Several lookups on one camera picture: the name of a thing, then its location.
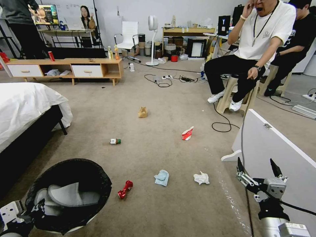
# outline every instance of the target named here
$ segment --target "hand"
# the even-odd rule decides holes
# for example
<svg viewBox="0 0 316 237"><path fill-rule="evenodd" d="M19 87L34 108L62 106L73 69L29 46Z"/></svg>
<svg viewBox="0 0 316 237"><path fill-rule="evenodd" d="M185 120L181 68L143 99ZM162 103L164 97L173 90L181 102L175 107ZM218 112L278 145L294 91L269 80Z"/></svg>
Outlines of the hand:
<svg viewBox="0 0 316 237"><path fill-rule="evenodd" d="M249 0L247 2L247 4L245 5L244 7L244 11L243 11L243 17L244 18L248 18L248 16L250 16L252 10L253 10L253 7L254 7L254 3L253 3L253 0Z"/></svg>
<svg viewBox="0 0 316 237"><path fill-rule="evenodd" d="M258 77L258 69L255 67L250 68L248 71L248 78L247 79L256 79Z"/></svg>

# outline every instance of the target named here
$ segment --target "black bed frame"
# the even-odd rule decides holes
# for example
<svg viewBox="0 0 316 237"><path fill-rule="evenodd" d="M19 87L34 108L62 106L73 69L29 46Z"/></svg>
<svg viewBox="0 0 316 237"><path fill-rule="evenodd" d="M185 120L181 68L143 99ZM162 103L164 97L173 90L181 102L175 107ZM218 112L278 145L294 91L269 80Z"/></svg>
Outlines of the black bed frame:
<svg viewBox="0 0 316 237"><path fill-rule="evenodd" d="M52 137L53 128L58 123L64 135L67 135L61 121L62 117L63 114L59 106L53 105L0 153L0 198L8 192L23 171L44 148Z"/></svg>

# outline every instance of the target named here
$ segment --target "bed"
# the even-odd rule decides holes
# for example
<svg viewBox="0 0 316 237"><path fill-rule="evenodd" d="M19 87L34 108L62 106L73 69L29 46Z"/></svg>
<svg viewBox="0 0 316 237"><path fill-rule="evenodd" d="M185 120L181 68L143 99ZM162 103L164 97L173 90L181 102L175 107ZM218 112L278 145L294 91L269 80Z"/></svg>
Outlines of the bed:
<svg viewBox="0 0 316 237"><path fill-rule="evenodd" d="M40 83L0 84L0 197L52 136L72 121L68 100Z"/></svg>

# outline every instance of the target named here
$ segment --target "brown paper bag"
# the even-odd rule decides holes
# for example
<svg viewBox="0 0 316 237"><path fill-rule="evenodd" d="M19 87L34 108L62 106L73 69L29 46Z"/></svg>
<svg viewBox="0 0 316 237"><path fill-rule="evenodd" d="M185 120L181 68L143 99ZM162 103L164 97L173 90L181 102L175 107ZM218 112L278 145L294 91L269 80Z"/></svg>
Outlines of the brown paper bag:
<svg viewBox="0 0 316 237"><path fill-rule="evenodd" d="M148 116L148 111L146 107L141 107L141 109L138 112L139 118L146 118Z"/></svg>

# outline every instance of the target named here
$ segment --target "lanyard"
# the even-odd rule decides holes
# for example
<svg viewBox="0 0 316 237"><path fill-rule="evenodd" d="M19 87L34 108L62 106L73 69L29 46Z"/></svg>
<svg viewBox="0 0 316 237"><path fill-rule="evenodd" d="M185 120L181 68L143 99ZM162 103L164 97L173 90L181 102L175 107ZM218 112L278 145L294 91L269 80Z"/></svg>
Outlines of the lanyard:
<svg viewBox="0 0 316 237"><path fill-rule="evenodd" d="M257 37L255 36L255 31L256 31L256 23L257 23L257 18L258 18L258 14L256 16L256 20L254 21L254 26L253 26L253 37L254 37L254 40L253 40L253 43L252 43L252 47L254 46L254 44L256 43L256 39L259 37L259 35L262 33L264 27L267 25L268 21L270 20L272 14L274 13L274 11L276 10L277 6L279 5L279 0L277 1L277 4L275 6L275 8L273 9L269 19L267 20L267 22L264 24L264 26L262 27L261 31L259 32L259 34L257 35Z"/></svg>

